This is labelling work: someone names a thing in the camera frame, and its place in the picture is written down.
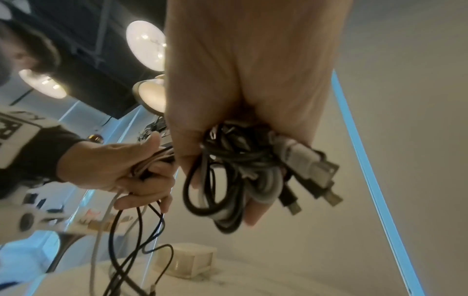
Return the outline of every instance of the hand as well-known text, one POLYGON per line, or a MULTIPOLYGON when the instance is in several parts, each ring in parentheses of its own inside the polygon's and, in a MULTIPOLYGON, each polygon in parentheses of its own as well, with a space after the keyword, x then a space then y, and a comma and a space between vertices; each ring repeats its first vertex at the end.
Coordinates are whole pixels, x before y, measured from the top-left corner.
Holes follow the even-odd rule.
MULTIPOLYGON (((187 174, 203 133, 260 121, 311 144, 351 1, 168 1, 166 121, 187 174)), ((193 185, 199 183, 195 176, 193 185)), ((269 205, 250 201, 254 225, 269 205)))
POLYGON ((155 162, 148 170, 154 175, 144 181, 129 177, 131 168, 157 152, 161 138, 153 133, 144 143, 100 145, 79 142, 73 145, 59 160, 57 176, 80 188, 131 192, 119 198, 114 207, 124 210, 161 200, 162 213, 172 202, 177 166, 155 162))

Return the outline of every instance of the blue led strip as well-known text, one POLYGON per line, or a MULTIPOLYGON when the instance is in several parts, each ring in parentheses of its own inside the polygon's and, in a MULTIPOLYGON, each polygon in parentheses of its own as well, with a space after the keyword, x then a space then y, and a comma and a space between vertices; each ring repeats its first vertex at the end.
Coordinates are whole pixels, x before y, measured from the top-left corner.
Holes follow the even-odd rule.
POLYGON ((367 157, 364 145, 362 144, 361 138, 357 131, 356 124, 352 119, 350 108, 346 102, 345 94, 343 93, 343 89, 341 88, 340 81, 338 80, 338 76, 336 75, 335 71, 333 71, 331 76, 331 86, 338 101, 338 105, 341 109, 348 133, 351 137, 351 142, 354 146, 357 159, 361 165, 362 173, 366 179, 367 186, 369 187, 370 195, 372 196, 375 208, 377 209, 377 213, 379 214, 382 225, 384 226, 385 234, 389 240, 391 250, 395 256, 396 263, 400 269, 400 273, 403 277, 406 288, 408 289, 409 294, 412 296, 424 296, 425 294, 419 282, 418 276, 416 275, 410 258, 408 257, 408 253, 406 252, 400 235, 398 234, 398 230, 396 229, 395 223, 393 222, 389 208, 385 203, 384 196, 380 190, 380 186, 377 182, 374 171, 372 170, 371 163, 367 157))

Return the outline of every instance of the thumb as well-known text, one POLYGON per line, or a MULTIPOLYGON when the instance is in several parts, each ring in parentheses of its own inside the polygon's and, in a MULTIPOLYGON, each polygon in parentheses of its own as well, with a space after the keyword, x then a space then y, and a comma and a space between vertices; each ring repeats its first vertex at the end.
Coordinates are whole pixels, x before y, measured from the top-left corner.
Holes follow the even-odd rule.
POLYGON ((150 158, 159 150, 160 143, 161 137, 159 133, 154 132, 144 142, 114 147, 110 145, 110 151, 107 151, 106 154, 111 156, 110 159, 114 163, 119 163, 124 167, 132 166, 150 158))

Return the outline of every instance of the bundle of cables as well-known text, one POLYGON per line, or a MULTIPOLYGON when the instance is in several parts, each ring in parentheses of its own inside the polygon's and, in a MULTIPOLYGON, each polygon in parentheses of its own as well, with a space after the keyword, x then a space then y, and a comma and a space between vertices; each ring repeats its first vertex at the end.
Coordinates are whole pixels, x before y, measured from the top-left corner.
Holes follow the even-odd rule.
MULTIPOLYGON (((153 162, 156 161, 165 161, 165 162, 173 162, 174 161, 174 154, 172 147, 167 147, 164 148, 157 153, 155 153, 151 158, 139 163, 137 166, 135 166, 132 170, 132 175, 136 178, 140 178, 141 180, 148 178, 151 173, 147 170, 148 166, 151 165, 153 162)), ((111 204, 109 205, 104 218, 102 220, 99 232, 97 234, 96 238, 96 243, 93 249, 93 255, 91 258, 91 277, 90 277, 90 296, 96 296, 95 293, 95 275, 96 275, 96 261, 97 261, 97 254, 98 254, 98 246, 100 239, 102 237, 102 232, 103 232, 103 225, 105 221, 109 219, 111 209, 114 206, 115 201, 117 198, 122 194, 122 192, 118 192, 113 200, 111 201, 111 204)), ((133 222, 133 224, 127 229, 126 233, 124 234, 124 239, 127 237, 129 232, 134 228, 134 226, 138 223, 138 238, 136 242, 135 249, 125 258, 125 260, 122 263, 119 263, 117 260, 115 248, 114 248, 114 237, 115 237, 115 232, 118 226, 118 221, 122 215, 122 211, 118 211, 117 215, 115 216, 115 219, 112 223, 110 232, 109 232, 109 257, 111 260, 112 266, 109 269, 109 278, 110 282, 104 292, 104 296, 118 296, 120 294, 123 294, 123 290, 121 289, 122 284, 125 282, 132 290, 134 290, 139 296, 154 296, 156 294, 156 285, 163 276, 163 274, 166 272, 166 270, 169 268, 172 259, 174 257, 174 249, 170 244, 164 244, 161 246, 158 246, 156 248, 153 248, 151 250, 147 250, 146 246, 149 245, 151 242, 155 241, 164 231, 165 228, 165 221, 164 221, 164 215, 158 212, 158 210, 151 204, 145 206, 143 210, 140 208, 136 208, 137 212, 137 220, 133 222), (159 222, 156 225, 155 229, 153 232, 150 234, 150 236, 142 242, 142 235, 143 235, 143 219, 142 216, 146 212, 147 208, 150 208, 158 217, 159 217, 159 222), (155 252, 159 249, 162 248, 170 248, 171 249, 171 258, 166 265, 166 267, 162 270, 161 274, 159 277, 156 279, 154 284, 151 285, 150 291, 147 292, 144 289, 142 289, 139 285, 137 285, 130 277, 129 277, 129 272, 137 258, 138 253, 141 251, 143 254, 150 254, 152 252, 155 252)))
POLYGON ((271 204, 279 199, 292 215, 301 211, 297 197, 285 184, 292 176, 315 198, 335 206, 341 198, 332 192, 338 166, 324 153, 277 135, 266 126, 220 124, 203 138, 202 155, 189 171, 183 201, 194 215, 210 217, 223 233, 236 231, 244 216, 246 197, 271 204), (215 168, 226 173, 227 189, 217 202, 215 168), (200 172, 199 206, 189 196, 195 173, 200 172))

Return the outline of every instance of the black sleeve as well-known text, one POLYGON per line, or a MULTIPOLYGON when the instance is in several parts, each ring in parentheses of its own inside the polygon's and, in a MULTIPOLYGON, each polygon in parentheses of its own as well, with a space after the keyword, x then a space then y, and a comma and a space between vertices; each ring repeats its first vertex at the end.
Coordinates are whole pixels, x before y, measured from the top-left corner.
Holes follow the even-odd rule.
POLYGON ((61 126, 41 129, 20 151, 14 162, 6 169, 21 179, 57 177, 59 159, 78 142, 85 141, 61 126))

